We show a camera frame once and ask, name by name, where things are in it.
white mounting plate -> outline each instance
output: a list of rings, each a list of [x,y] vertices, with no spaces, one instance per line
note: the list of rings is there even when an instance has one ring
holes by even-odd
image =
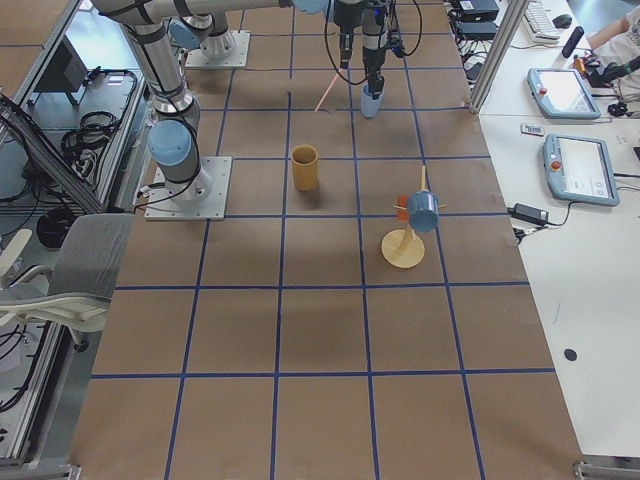
[[[149,205],[144,216],[147,220],[223,220],[227,206],[229,179],[231,178],[231,157],[200,157],[202,169],[211,177],[211,192],[209,195],[190,205],[178,205],[173,200],[165,200],[155,205]],[[164,175],[158,168],[154,182],[164,182]],[[168,197],[164,188],[151,190],[149,202],[155,202]]]
[[[202,53],[202,50],[192,50],[187,57],[186,68],[205,70],[246,67],[251,34],[247,30],[232,30],[231,33],[236,39],[236,49],[231,55],[224,58],[209,58]]]

power adapter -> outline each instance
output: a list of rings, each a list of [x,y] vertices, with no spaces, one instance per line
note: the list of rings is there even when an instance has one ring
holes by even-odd
[[[509,212],[509,215],[513,218],[522,220],[523,222],[540,225],[541,227],[549,224],[549,212],[546,210],[516,203],[513,207],[507,208],[507,212]]]

white table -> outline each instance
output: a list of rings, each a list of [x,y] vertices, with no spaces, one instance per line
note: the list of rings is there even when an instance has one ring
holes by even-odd
[[[552,17],[568,11],[564,1],[547,5]],[[513,44],[530,42],[519,31]],[[510,49],[480,114],[505,203],[548,210],[555,223],[568,202],[551,196],[543,138],[521,134],[521,122],[541,124],[546,133],[603,139],[614,171],[640,175],[632,148],[640,145],[640,120],[608,118],[613,99],[598,101],[605,113],[594,122],[541,116],[526,73],[568,62],[560,48]],[[623,184],[640,187],[640,180],[618,181]],[[583,454],[640,457],[640,192],[620,197],[614,208],[574,205],[565,226],[526,237],[520,252]],[[577,352],[576,361],[565,358],[567,348]]]

yellow cup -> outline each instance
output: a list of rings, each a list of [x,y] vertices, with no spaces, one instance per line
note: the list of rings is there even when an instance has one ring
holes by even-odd
[[[318,151],[311,145],[298,145],[291,152],[293,183],[298,190],[318,186]]]

gray chair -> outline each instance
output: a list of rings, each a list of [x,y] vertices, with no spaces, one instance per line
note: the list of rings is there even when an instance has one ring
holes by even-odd
[[[69,229],[54,269],[35,266],[0,290],[0,325],[52,321],[69,328],[77,347],[79,332],[104,328],[133,215],[97,214],[79,217]],[[30,232],[18,232],[0,255],[0,278],[13,265]],[[49,280],[46,293],[30,282]]]

